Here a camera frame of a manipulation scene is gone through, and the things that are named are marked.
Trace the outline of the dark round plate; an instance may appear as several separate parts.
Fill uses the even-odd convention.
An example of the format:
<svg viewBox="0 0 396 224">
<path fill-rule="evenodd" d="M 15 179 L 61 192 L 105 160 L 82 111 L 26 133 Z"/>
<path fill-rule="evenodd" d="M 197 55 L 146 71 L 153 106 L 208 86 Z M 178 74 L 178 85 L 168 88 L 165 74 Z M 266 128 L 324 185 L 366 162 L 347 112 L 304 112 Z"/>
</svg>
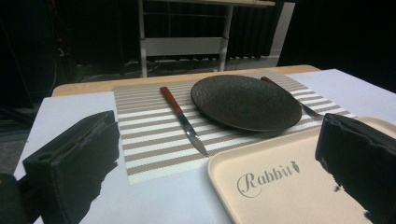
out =
<svg viewBox="0 0 396 224">
<path fill-rule="evenodd" d="M 253 132 L 282 132 L 302 117 L 299 102 L 279 86 L 254 77 L 207 77 L 191 88 L 191 99 L 206 117 Z"/>
</svg>

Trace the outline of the wooden handled table knife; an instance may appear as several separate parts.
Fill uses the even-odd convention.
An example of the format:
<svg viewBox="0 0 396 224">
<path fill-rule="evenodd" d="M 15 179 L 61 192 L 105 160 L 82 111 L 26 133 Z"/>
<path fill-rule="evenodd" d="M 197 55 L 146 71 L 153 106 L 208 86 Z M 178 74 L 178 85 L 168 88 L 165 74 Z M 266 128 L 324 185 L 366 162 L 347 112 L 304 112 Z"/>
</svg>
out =
<svg viewBox="0 0 396 224">
<path fill-rule="evenodd" d="M 171 109 L 173 110 L 174 114 L 176 115 L 181 127 L 183 128 L 186 136 L 191 141 L 191 144 L 204 156 L 208 157 L 209 154 L 202 143 L 199 135 L 193 129 L 191 124 L 189 123 L 188 119 L 183 114 L 183 111 L 179 104 L 177 103 L 176 99 L 174 98 L 173 94 L 169 91 L 167 87 L 160 87 L 160 92 L 165 99 L 165 101 L 169 104 Z"/>
</svg>

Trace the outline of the striped woven placemat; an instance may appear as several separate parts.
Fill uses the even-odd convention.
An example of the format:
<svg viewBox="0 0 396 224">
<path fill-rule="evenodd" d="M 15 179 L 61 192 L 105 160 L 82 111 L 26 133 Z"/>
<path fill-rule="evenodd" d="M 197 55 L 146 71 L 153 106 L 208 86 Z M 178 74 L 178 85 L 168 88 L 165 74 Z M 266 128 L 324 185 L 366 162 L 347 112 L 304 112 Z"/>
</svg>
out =
<svg viewBox="0 0 396 224">
<path fill-rule="evenodd" d="M 118 86 L 114 90 L 120 137 L 131 184 L 200 168 L 221 151 L 316 128 L 327 113 L 346 115 L 341 106 L 283 75 L 249 74 L 288 91 L 300 104 L 301 119 L 282 132 L 253 132 L 233 128 L 204 116 L 191 99 L 199 80 L 167 83 L 185 117 L 199 135 L 209 156 L 201 154 L 186 136 L 176 115 L 163 98 L 161 84 Z"/>
</svg>

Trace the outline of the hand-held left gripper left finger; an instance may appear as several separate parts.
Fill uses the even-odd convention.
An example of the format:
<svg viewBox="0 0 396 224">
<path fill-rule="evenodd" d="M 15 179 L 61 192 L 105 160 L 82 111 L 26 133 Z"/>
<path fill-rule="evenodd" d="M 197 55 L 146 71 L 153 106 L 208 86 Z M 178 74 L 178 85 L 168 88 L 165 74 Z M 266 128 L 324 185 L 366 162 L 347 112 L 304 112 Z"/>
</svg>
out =
<svg viewBox="0 0 396 224">
<path fill-rule="evenodd" d="M 109 110 L 80 120 L 23 161 L 46 224 L 78 224 L 86 216 L 117 166 L 119 138 Z"/>
</svg>

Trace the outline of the beige plastic tray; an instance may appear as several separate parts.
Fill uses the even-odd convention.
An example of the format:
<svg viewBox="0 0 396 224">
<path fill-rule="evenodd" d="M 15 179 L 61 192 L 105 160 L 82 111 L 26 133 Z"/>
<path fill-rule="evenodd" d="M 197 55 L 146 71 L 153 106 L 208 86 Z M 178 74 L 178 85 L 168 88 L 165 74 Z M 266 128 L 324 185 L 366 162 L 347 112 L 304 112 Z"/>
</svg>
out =
<svg viewBox="0 0 396 224">
<path fill-rule="evenodd" d="M 323 126 L 214 156 L 210 182 L 234 224 L 372 224 L 315 158 Z"/>
</svg>

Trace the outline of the white table cover sheet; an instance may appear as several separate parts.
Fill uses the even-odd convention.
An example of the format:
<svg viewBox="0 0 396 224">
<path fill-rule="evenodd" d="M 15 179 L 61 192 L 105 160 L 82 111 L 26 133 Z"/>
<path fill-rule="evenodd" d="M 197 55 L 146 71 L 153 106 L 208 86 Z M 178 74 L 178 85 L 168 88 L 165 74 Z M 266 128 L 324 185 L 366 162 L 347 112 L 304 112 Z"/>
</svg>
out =
<svg viewBox="0 0 396 224">
<path fill-rule="evenodd" d="M 318 95 L 359 117 L 376 117 L 396 124 L 396 93 L 386 91 L 344 72 L 332 69 L 286 75 Z M 41 104 L 21 154 L 23 158 L 48 143 L 77 121 L 116 107 L 115 86 L 179 82 L 183 76 L 151 77 L 125 81 L 63 85 Z M 228 223 L 206 168 L 131 185 L 125 162 L 119 161 L 103 182 L 83 224 Z"/>
</svg>

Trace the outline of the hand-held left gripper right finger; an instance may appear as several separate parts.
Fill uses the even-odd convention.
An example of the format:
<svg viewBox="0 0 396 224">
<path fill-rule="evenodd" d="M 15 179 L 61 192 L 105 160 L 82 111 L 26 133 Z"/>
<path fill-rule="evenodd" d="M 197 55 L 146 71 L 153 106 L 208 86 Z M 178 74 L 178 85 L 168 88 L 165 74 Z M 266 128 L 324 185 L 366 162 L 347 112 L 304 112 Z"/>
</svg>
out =
<svg viewBox="0 0 396 224">
<path fill-rule="evenodd" d="M 396 224 L 396 139 L 356 119 L 326 114 L 315 159 L 374 224 Z"/>
</svg>

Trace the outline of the white metal frame desk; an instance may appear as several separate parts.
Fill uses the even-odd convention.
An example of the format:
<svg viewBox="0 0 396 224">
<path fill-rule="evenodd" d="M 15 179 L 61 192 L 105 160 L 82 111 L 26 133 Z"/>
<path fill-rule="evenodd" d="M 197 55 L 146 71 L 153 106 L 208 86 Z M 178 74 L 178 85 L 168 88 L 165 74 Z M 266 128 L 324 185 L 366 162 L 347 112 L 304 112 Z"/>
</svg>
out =
<svg viewBox="0 0 396 224">
<path fill-rule="evenodd" d="M 279 0 L 136 0 L 142 76 L 147 59 L 218 61 L 260 58 L 281 51 L 292 2 Z"/>
</svg>

